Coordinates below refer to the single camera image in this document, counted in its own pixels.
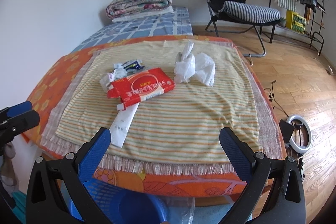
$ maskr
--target orange bedspread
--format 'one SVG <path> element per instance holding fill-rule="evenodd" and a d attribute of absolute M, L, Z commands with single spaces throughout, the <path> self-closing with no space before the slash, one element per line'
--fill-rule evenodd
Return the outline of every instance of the orange bedspread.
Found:
<path fill-rule="evenodd" d="M 90 60 L 93 52 L 104 48 L 117 47 L 137 43 L 141 41 L 163 41 L 176 39 L 198 39 L 216 42 L 231 42 L 231 40 L 220 37 L 189 36 L 189 35 L 165 35 L 157 37 L 140 37 L 126 39 L 119 42 L 107 43 L 91 48 L 86 48 L 78 52 L 63 56 L 58 62 L 50 68 L 46 75 L 41 79 L 38 85 L 29 95 L 28 100 L 33 104 L 41 117 L 39 126 L 25 133 L 25 135 L 40 146 L 44 151 L 54 156 L 56 159 L 62 158 L 61 155 L 49 151 L 40 145 L 41 134 L 48 122 L 51 110 L 58 104 L 63 94 L 67 90 L 71 81 L 75 78 L 80 68 Z M 268 101 L 258 78 L 247 64 L 249 70 L 260 88 L 263 97 L 268 102 L 268 106 L 273 115 L 276 124 L 277 120 L 273 113 L 272 106 Z M 285 157 L 286 152 L 284 143 L 278 129 L 278 138 L 282 144 L 282 155 Z M 167 196 L 193 196 L 193 197 L 210 197 L 210 196 L 227 196 L 227 200 L 235 201 L 244 189 L 246 183 L 241 181 L 235 173 L 223 175 L 202 175 L 202 176 L 173 176 L 173 175 L 153 175 L 145 173 L 127 173 L 123 171 L 114 171 L 104 168 L 98 168 L 94 177 L 105 182 L 117 185 L 130 190 Z"/>

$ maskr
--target fringe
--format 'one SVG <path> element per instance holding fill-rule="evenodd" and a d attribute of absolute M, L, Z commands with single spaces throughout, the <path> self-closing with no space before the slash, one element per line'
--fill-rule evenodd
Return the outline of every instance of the fringe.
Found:
<path fill-rule="evenodd" d="M 77 152 L 79 145 L 63 140 L 55 134 L 42 134 L 41 145 L 56 154 L 65 156 L 69 152 Z M 211 175 L 226 174 L 234 172 L 231 163 L 222 164 L 162 164 L 132 160 L 106 153 L 102 158 L 99 167 L 116 171 L 141 173 L 143 170 L 147 174 L 155 175 Z"/>

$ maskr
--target red box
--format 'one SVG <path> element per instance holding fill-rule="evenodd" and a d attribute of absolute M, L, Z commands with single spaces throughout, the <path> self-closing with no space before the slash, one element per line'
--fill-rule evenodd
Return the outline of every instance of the red box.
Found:
<path fill-rule="evenodd" d="M 155 68 L 113 81 L 107 97 L 120 97 L 122 103 L 117 105 L 117 109 L 123 110 L 174 88 L 174 81 L 162 69 Z"/>

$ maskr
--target blue plastic bin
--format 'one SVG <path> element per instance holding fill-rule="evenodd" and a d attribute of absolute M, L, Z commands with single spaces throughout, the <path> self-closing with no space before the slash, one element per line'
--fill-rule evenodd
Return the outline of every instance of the blue plastic bin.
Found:
<path fill-rule="evenodd" d="M 85 182 L 84 186 L 114 224 L 159 224 L 167 221 L 167 207 L 154 195 L 126 190 L 97 179 Z M 70 213 L 83 220 L 72 201 Z"/>

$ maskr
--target folded quilt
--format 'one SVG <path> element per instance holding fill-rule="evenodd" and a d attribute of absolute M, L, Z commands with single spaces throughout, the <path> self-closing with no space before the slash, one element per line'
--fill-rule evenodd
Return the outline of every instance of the folded quilt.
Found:
<path fill-rule="evenodd" d="M 106 8 L 107 17 L 139 13 L 143 10 L 163 10 L 172 4 L 172 0 L 113 0 Z"/>

